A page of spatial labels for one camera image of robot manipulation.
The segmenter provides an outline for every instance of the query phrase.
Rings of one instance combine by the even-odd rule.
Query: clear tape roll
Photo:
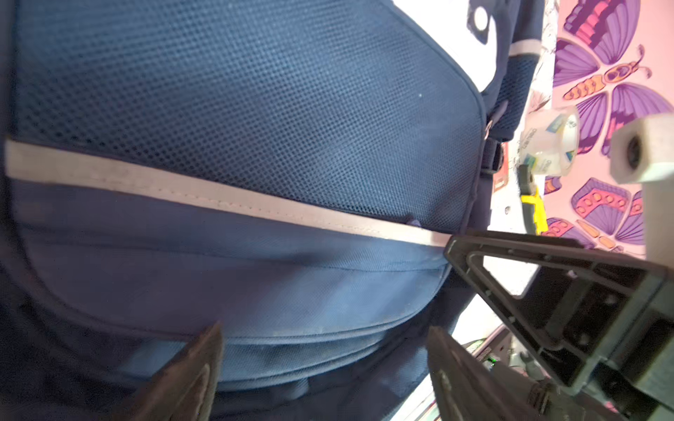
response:
[[[535,175],[568,174],[578,151],[579,132],[575,106],[529,114],[520,141],[520,164]]]

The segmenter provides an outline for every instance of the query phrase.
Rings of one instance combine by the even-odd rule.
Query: purple butterfly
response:
[[[640,0],[580,0],[566,18],[564,29],[592,50],[602,63],[614,65],[632,42],[640,8]],[[640,65],[645,54],[642,45],[638,47],[638,54],[637,61],[614,65],[604,74],[592,75],[600,68],[597,59],[570,40],[557,40],[553,85],[586,78],[563,96],[565,100],[587,98],[576,105],[580,117],[579,154],[588,153],[599,139],[609,112],[609,99],[611,118],[601,148],[604,155],[611,151],[611,136],[615,130],[640,117],[674,111],[660,94],[644,86],[624,83],[617,85],[612,94],[608,90],[600,92],[640,69],[650,77],[650,69]]]

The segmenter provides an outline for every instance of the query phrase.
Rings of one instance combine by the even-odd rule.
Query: stitching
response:
[[[80,175],[80,174],[75,174],[75,173],[67,173],[66,175],[70,176],[72,178],[75,178],[75,179],[100,181],[100,182],[104,182],[104,183],[108,183],[108,184],[117,184],[117,185],[122,185],[122,186],[127,186],[127,187],[135,187],[137,189],[145,189],[145,190],[150,190],[150,191],[155,190],[155,191],[158,191],[158,192],[161,192],[161,193],[169,193],[169,194],[174,195],[174,196],[182,196],[182,197],[186,197],[186,198],[190,198],[190,199],[207,201],[207,202],[210,202],[210,203],[213,203],[213,204],[217,205],[218,207],[227,207],[229,209],[235,209],[235,208],[249,209],[251,211],[263,212],[263,213],[266,213],[266,214],[269,214],[269,215],[275,214],[275,215],[278,215],[278,216],[284,216],[284,217],[287,217],[287,218],[290,218],[290,219],[293,219],[293,220],[300,220],[300,221],[313,220],[313,221],[315,221],[319,224],[325,224],[325,225],[328,225],[328,226],[345,228],[345,229],[360,231],[360,232],[370,232],[370,233],[373,233],[373,234],[380,234],[381,235],[381,231],[374,230],[372,228],[362,228],[362,227],[358,227],[358,226],[335,224],[335,223],[332,223],[332,222],[327,222],[327,221],[317,220],[317,219],[307,219],[307,218],[304,218],[303,216],[300,216],[300,215],[292,215],[292,214],[286,214],[286,213],[283,213],[283,212],[272,211],[272,210],[269,210],[269,209],[262,209],[262,208],[259,208],[259,207],[246,206],[246,205],[242,205],[240,203],[233,203],[233,202],[229,202],[229,201],[225,201],[225,200],[212,199],[211,197],[203,197],[203,196],[192,195],[192,194],[189,194],[189,193],[183,193],[181,191],[176,191],[176,190],[172,190],[172,189],[165,189],[165,188],[162,188],[162,187],[155,187],[155,186],[149,186],[149,185],[139,185],[139,184],[130,183],[130,182],[126,182],[126,181],[109,179],[109,178],[106,178],[106,177],[96,177],[96,176],[91,176],[91,175]]]

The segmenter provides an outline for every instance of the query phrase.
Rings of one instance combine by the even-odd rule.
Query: white strip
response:
[[[348,234],[437,247],[444,247],[451,237],[173,172],[10,139],[5,142],[5,170],[18,180],[119,191]]]
[[[542,49],[541,40],[521,40],[513,42],[510,45],[510,52],[508,55],[510,57],[523,54],[541,55]]]

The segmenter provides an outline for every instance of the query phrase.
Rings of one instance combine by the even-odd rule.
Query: reflective strip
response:
[[[444,247],[449,234],[324,209],[173,172],[44,146],[5,142],[7,176],[92,187],[235,214],[388,240]]]
[[[510,45],[510,57],[523,54],[541,55],[541,40],[521,40]]]

